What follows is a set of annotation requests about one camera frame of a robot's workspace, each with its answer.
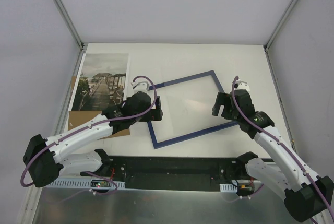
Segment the transparent plastic sheet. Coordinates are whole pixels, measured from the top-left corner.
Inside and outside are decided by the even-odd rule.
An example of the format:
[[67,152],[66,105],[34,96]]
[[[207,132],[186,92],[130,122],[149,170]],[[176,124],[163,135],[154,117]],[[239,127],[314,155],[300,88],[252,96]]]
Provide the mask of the transparent plastic sheet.
[[163,112],[152,122],[157,142],[230,122],[212,115],[218,92],[211,76],[157,89]]

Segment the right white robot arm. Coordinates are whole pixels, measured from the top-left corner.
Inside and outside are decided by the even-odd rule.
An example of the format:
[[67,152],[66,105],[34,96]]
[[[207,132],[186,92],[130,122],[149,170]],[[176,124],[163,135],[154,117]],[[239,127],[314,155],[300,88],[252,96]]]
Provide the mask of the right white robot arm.
[[212,108],[212,115],[235,121],[240,129],[260,145],[275,162],[278,170],[267,166],[252,152],[239,156],[235,166],[240,179],[249,176],[258,179],[275,192],[284,202],[289,214],[298,222],[313,220],[324,210],[330,213],[333,180],[320,176],[296,152],[287,146],[273,120],[262,111],[256,111],[247,90],[220,92]]

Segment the blue wooden picture frame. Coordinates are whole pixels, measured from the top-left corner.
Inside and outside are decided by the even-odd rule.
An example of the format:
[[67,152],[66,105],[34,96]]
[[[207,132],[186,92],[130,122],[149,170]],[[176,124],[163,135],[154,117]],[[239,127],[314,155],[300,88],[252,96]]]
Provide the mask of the blue wooden picture frame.
[[[207,76],[211,76],[211,78],[213,79],[213,81],[214,81],[214,83],[215,83],[219,92],[224,92],[223,87],[222,87],[216,73],[214,72],[214,70],[209,70],[209,71],[206,71],[206,72],[203,72],[203,73],[193,74],[193,75],[186,76],[186,77],[183,77],[183,78],[178,78],[178,79],[162,82],[162,83],[159,83],[159,84],[155,84],[155,88],[160,89],[160,88],[180,84],[180,83],[183,83],[183,82],[187,82],[187,81],[191,81],[191,80],[195,80],[195,79],[203,78],[203,77],[207,77]],[[220,131],[220,130],[223,130],[223,129],[227,129],[229,127],[236,126],[237,123],[233,122],[233,121],[230,121],[230,122],[227,122],[227,123],[223,123],[223,124],[220,124],[220,125],[216,125],[216,126],[201,129],[201,130],[198,130],[198,131],[195,131],[195,132],[192,132],[192,133],[188,133],[188,134],[185,134],[185,135],[182,135],[182,136],[179,136],[179,137],[167,139],[167,140],[164,140],[162,142],[157,142],[157,138],[156,138],[152,123],[148,122],[147,125],[148,125],[148,129],[149,129],[149,133],[150,133],[153,148],[154,149],[159,149],[159,148],[174,145],[174,144],[177,144],[177,143],[180,143],[180,142],[192,139],[192,138],[200,137],[200,136],[203,136],[203,135],[206,135],[206,134],[210,134],[210,133],[217,132],[217,131]]]

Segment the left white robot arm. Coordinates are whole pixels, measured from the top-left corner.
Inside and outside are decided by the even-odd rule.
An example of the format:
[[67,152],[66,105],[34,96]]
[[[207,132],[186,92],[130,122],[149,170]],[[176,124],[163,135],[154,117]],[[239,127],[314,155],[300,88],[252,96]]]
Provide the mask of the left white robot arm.
[[48,138],[37,134],[29,140],[23,156],[26,167],[20,183],[23,187],[44,187],[70,167],[77,167],[77,172],[93,171],[98,176],[106,176],[111,165],[105,160],[105,155],[93,151],[79,160],[74,152],[95,140],[127,130],[137,122],[161,121],[162,116],[160,97],[154,95],[151,98],[147,93],[139,91],[123,104],[108,107],[68,132]]

